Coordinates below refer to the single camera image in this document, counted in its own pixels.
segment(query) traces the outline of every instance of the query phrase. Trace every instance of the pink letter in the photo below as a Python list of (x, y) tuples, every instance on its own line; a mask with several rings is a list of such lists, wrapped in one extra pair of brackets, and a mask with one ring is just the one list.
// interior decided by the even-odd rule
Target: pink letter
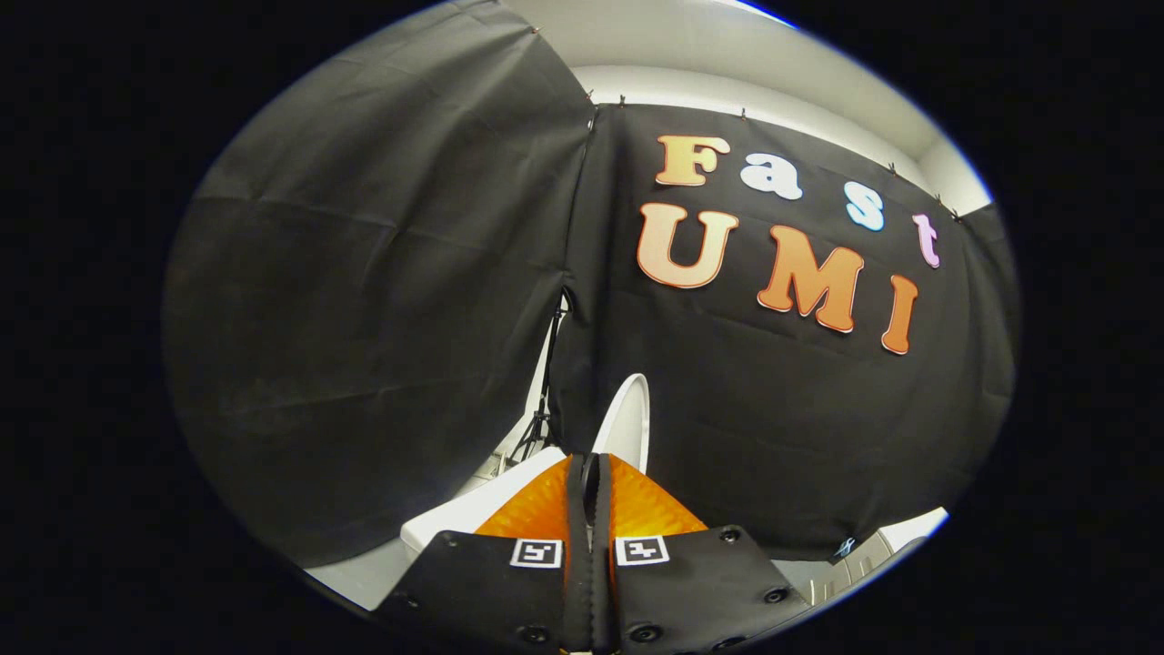
[(925, 257), (925, 263), (937, 268), (939, 259), (938, 254), (934, 251), (934, 240), (938, 237), (938, 233), (930, 227), (930, 216), (924, 213), (915, 214), (914, 222), (917, 223), (917, 240), (922, 244), (922, 256)]

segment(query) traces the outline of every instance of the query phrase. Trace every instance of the black fabric curtain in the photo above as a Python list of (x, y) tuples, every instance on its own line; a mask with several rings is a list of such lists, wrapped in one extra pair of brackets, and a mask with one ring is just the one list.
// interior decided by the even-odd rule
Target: black fabric curtain
[[(663, 135), (730, 151), (702, 185), (660, 184)], [(802, 195), (750, 187), (754, 152), (794, 166)], [(850, 181), (879, 193), (883, 226), (853, 220)], [(645, 273), (645, 202), (687, 212), (668, 250), (682, 265), (701, 251), (698, 212), (738, 219), (712, 280)], [(863, 257), (850, 333), (758, 301), (776, 225), (818, 264)], [(881, 344), (894, 275), (918, 289), (904, 355)], [(1014, 389), (1017, 287), (993, 206), (954, 221), (882, 162), (751, 119), (596, 112), (528, 23), (463, 1), (328, 59), (222, 152), (171, 255), (170, 392), (254, 534), (300, 567), (334, 563), (485, 461), (521, 415), (563, 287), (549, 380), (565, 448), (589, 450), (622, 382), (646, 375), (647, 474), (772, 557), (825, 558), (949, 510)]]
[[(730, 151), (714, 172), (698, 169), (702, 185), (660, 184), (663, 135), (721, 137)], [(753, 152), (793, 164), (802, 195), (745, 184)], [(878, 230), (850, 216), (849, 181), (879, 193)], [(698, 212), (738, 218), (710, 283), (676, 287), (645, 273), (645, 202), (687, 212), (670, 249), (683, 265), (700, 256)], [(915, 214), (937, 232), (937, 268), (923, 258)], [(774, 225), (805, 234), (817, 264), (833, 248), (864, 258), (851, 333), (758, 301), (778, 256)], [(618, 386), (644, 373), (647, 474), (709, 525), (745, 526), (775, 558), (828, 558), (849, 537), (949, 510), (1014, 389), (1016, 282), (1002, 236), (993, 208), (956, 221), (887, 165), (821, 138), (715, 112), (604, 105), (569, 234), (576, 309), (551, 371), (554, 430), (568, 448), (589, 448)], [(904, 355), (880, 343), (893, 275), (918, 289)]]
[(173, 244), (170, 392), (254, 534), (301, 567), (447, 500), (521, 415), (594, 106), (498, 2), (440, 5), (265, 107)]

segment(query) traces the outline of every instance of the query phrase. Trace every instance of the orange soft pad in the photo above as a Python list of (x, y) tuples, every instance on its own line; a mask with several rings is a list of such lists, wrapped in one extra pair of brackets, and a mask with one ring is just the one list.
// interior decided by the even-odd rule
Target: orange soft pad
[(542, 471), (509, 499), (478, 535), (509, 539), (558, 539), (569, 544), (566, 512), (566, 475), (573, 456)]
[(610, 536), (681, 535), (708, 529), (651, 478), (610, 456)]

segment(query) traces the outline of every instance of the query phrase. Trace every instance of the white ceiling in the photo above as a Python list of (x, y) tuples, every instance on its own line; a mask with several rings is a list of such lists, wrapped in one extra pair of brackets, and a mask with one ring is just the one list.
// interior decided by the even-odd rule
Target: white ceiling
[(686, 70), (772, 88), (844, 116), (921, 158), (941, 137), (897, 91), (846, 56), (731, 0), (502, 0), (573, 67)]

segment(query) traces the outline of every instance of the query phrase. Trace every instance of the black screw head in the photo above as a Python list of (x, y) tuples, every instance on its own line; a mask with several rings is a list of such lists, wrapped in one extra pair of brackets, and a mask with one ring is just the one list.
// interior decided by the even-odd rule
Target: black screw head
[(731, 639), (725, 639), (725, 640), (721, 641), (719, 643), (712, 646), (711, 649), (712, 650), (722, 650), (724, 648), (728, 648), (729, 646), (736, 646), (737, 643), (744, 641), (745, 639), (746, 638), (743, 638), (743, 636), (733, 636)]
[(518, 633), (530, 643), (545, 643), (549, 640), (549, 631), (541, 626), (521, 626)]
[(655, 625), (645, 624), (640, 626), (634, 626), (630, 629), (631, 641), (637, 641), (639, 643), (648, 643), (662, 635), (662, 628)]
[(786, 598), (788, 598), (788, 590), (782, 588), (769, 590), (768, 593), (764, 595), (765, 603), (780, 603)]
[(396, 593), (396, 599), (400, 603), (400, 605), (404, 605), (409, 610), (419, 610), (420, 608), (420, 601), (417, 600), (416, 598), (409, 596), (406, 592), (402, 591), (402, 592)]

